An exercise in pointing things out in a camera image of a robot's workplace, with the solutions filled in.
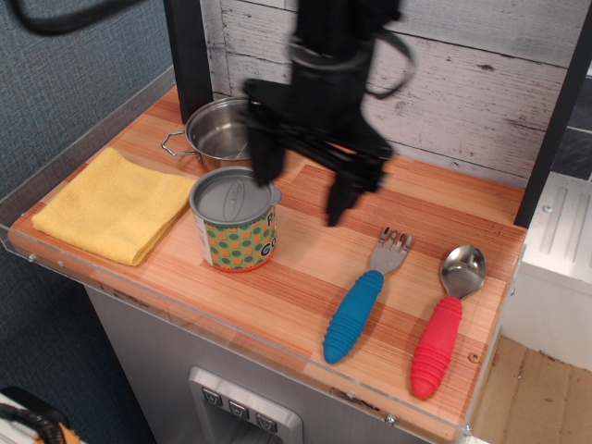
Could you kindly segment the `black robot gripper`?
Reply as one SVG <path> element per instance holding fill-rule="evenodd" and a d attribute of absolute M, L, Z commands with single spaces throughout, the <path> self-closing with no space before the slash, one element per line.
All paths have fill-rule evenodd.
<path fill-rule="evenodd" d="M 327 199 L 327 224 L 335 227 L 358 198 L 382 179 L 392 155 L 384 138 L 362 115 L 374 48 L 360 45 L 344 57 L 290 49 L 290 83 L 247 79 L 248 138 L 259 186 L 283 171 L 291 149 L 335 171 Z"/>

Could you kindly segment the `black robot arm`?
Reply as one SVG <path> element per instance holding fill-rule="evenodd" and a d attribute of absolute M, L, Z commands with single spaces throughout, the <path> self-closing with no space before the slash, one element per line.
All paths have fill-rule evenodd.
<path fill-rule="evenodd" d="M 266 185 L 278 177 L 288 150 L 333 170 L 330 226 L 378 189 L 393 154 L 361 105 L 376 39 L 399 16 L 396 1 L 301 1 L 289 42 L 290 83 L 243 83 L 255 180 Z"/>

